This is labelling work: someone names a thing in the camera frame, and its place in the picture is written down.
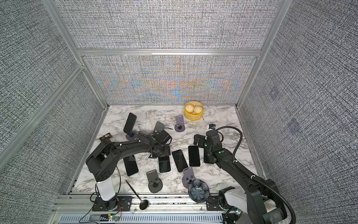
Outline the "teal-edged black phone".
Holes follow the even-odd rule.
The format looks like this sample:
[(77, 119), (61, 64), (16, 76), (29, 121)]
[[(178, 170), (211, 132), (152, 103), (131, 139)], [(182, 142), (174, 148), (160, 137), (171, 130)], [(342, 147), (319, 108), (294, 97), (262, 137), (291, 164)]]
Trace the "teal-edged black phone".
[(125, 164), (126, 173), (128, 176), (132, 176), (139, 172), (135, 156), (129, 156), (123, 159)]

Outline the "cracked black phone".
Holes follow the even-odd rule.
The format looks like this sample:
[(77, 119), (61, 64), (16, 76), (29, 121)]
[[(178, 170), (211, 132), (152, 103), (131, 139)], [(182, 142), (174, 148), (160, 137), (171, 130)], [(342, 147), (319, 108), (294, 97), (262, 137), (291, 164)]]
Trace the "cracked black phone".
[(171, 171), (171, 165), (170, 165), (170, 157), (159, 157), (158, 158), (159, 163), (159, 171), (160, 173), (166, 173)]

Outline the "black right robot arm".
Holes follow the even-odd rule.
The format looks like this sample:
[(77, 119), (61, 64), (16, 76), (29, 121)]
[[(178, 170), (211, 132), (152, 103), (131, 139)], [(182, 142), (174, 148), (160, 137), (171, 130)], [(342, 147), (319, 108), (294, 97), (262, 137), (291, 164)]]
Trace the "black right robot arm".
[(296, 215), (288, 201), (280, 195), (276, 183), (255, 175), (236, 160), (235, 153), (242, 142), (243, 134), (235, 127), (232, 129), (240, 134), (233, 153), (222, 146), (219, 132), (216, 130), (207, 131), (205, 136), (194, 136), (194, 145), (204, 149), (204, 162), (216, 164), (241, 185), (246, 193), (246, 213), (253, 224), (276, 224), (288, 217), (287, 210), (291, 214), (291, 223), (294, 224)]

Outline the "blue-edged phone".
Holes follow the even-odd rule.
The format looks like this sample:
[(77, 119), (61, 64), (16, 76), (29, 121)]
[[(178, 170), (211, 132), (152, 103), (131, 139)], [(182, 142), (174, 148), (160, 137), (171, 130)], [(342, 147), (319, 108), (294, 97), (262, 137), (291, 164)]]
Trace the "blue-edged phone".
[(133, 113), (129, 113), (128, 118), (125, 123), (125, 126), (124, 126), (124, 132), (127, 135), (132, 135), (136, 120), (137, 120), (137, 116)]

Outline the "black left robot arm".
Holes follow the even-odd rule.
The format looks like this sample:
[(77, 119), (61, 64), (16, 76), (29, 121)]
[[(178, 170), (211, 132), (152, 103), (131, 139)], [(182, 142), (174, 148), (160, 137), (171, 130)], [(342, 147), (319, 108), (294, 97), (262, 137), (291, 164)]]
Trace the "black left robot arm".
[(124, 142), (103, 139), (85, 162), (96, 181), (95, 189), (98, 196), (95, 205), (102, 206), (105, 211), (119, 211), (119, 192), (114, 189), (112, 181), (117, 163), (140, 153), (149, 153), (149, 157), (153, 159), (169, 156), (171, 142), (172, 137), (166, 131), (141, 134), (135, 140)]

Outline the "purple-edged black phone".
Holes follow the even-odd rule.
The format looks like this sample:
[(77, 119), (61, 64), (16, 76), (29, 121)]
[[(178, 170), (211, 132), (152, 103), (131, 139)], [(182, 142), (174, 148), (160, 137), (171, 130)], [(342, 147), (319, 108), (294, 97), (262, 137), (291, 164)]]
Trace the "purple-edged black phone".
[(188, 168), (186, 159), (182, 150), (176, 150), (172, 152), (172, 156), (178, 172), (183, 172), (184, 169)]

